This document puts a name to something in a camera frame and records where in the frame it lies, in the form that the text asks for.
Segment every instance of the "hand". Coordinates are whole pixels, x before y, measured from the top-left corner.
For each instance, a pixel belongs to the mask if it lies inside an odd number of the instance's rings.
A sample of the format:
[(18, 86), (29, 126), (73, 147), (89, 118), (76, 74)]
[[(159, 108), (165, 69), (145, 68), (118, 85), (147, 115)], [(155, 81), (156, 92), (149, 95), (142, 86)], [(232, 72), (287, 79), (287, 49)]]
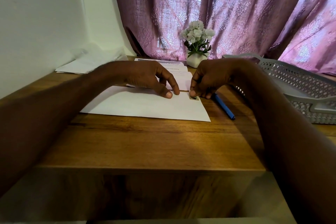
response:
[(172, 98), (173, 94), (166, 88), (168, 81), (174, 93), (180, 94), (174, 76), (157, 61), (113, 61), (98, 69), (103, 71), (104, 77), (109, 78), (113, 84), (131, 84), (149, 88), (162, 97)]
[(203, 60), (191, 79), (190, 96), (211, 98), (217, 89), (232, 82), (234, 73), (246, 62), (240, 58)]

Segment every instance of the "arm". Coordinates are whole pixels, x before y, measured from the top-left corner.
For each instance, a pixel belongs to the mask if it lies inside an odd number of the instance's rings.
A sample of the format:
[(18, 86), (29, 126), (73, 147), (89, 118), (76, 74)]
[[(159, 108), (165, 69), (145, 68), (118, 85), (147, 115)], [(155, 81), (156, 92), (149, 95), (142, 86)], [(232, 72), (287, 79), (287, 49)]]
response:
[(0, 197), (36, 162), (74, 116), (102, 91), (115, 84), (130, 83), (171, 98), (166, 81), (174, 93), (179, 94), (174, 77), (158, 62), (116, 61), (1, 106)]
[(240, 87), (257, 120), (272, 172), (298, 223), (336, 219), (336, 146), (315, 129), (256, 64), (238, 58), (202, 61), (191, 96)]

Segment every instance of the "gray plastic tray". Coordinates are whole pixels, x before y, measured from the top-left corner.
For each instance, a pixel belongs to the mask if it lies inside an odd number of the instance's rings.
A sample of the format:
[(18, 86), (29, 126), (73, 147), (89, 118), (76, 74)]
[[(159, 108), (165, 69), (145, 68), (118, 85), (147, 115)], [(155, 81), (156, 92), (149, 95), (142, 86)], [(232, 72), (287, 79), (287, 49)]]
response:
[(259, 66), (273, 78), (292, 105), (311, 123), (336, 124), (336, 82), (285, 62), (264, 59), (255, 54), (223, 55), (223, 58), (242, 57), (257, 58)]

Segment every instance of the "person's left hand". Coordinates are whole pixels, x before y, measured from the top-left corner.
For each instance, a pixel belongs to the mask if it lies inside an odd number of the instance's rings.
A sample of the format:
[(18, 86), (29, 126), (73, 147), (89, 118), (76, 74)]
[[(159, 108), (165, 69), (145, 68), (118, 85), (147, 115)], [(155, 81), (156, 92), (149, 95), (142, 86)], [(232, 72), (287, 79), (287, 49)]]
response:
[(174, 93), (180, 94), (174, 76), (157, 61), (113, 61), (100, 66), (95, 71), (99, 71), (104, 79), (111, 82), (111, 85), (131, 84), (153, 89), (162, 97), (172, 98), (173, 94), (166, 88), (168, 81)]

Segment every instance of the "pen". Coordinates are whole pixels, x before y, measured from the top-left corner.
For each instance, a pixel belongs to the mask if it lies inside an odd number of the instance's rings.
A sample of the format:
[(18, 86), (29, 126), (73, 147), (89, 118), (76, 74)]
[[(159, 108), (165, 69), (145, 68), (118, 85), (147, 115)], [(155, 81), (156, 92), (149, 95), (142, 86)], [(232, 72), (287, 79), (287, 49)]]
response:
[(231, 120), (235, 120), (235, 116), (234, 114), (230, 111), (230, 109), (224, 104), (223, 100), (221, 100), (221, 98), (214, 93), (215, 96), (215, 100), (217, 101), (217, 103), (223, 108), (223, 110), (226, 112), (226, 114), (230, 117)]

